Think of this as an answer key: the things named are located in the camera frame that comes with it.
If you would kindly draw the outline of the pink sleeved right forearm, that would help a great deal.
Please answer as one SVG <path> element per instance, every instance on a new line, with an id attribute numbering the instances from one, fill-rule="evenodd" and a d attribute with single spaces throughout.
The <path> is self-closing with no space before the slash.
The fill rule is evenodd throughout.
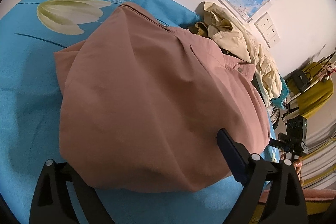
<path id="1" fill-rule="evenodd" d="M 327 203 L 331 204 L 331 202 L 335 198 L 335 190 L 332 189 L 304 189 L 303 196 L 306 202 L 312 203 Z M 299 204 L 299 194 L 296 190 L 285 191 L 284 201 L 288 205 L 298 205 Z"/>

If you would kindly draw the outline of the right hand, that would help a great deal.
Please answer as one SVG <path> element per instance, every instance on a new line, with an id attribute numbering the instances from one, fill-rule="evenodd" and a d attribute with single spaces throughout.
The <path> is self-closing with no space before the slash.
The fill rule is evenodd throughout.
<path id="1" fill-rule="evenodd" d="M 295 171 L 296 171 L 296 174 L 298 176 L 298 179 L 299 179 L 299 182 L 300 182 L 301 186 L 303 186 L 303 184 L 304 184 L 304 181 L 301 178 L 302 165 L 303 165 L 303 161 L 300 157 L 293 161 L 293 166 L 295 168 Z"/>

